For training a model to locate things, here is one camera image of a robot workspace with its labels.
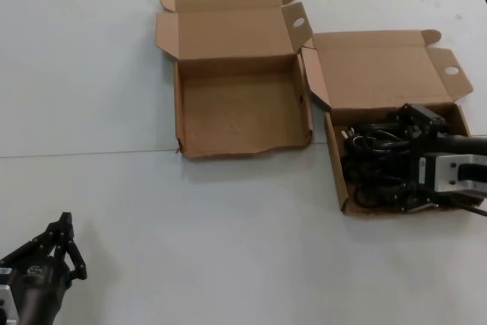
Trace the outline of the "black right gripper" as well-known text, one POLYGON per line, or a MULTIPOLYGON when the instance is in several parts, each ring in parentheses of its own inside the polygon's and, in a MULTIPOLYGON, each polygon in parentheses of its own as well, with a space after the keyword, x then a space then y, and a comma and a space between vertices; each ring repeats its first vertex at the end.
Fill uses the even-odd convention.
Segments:
POLYGON ((403 214, 439 209, 438 198, 419 186, 434 186, 437 178, 438 133, 446 132, 446 120, 421 104, 404 104, 392 113, 387 131, 401 136, 402 185, 395 204, 403 214))

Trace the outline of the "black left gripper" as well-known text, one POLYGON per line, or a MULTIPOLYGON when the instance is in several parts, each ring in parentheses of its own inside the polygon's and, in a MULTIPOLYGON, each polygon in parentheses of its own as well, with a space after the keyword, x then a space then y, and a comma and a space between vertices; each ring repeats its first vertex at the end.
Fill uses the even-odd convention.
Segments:
POLYGON ((88 277, 74 236, 72 214, 63 212, 44 232, 1 258, 1 285, 13 295, 33 288, 64 295, 74 280, 88 277))

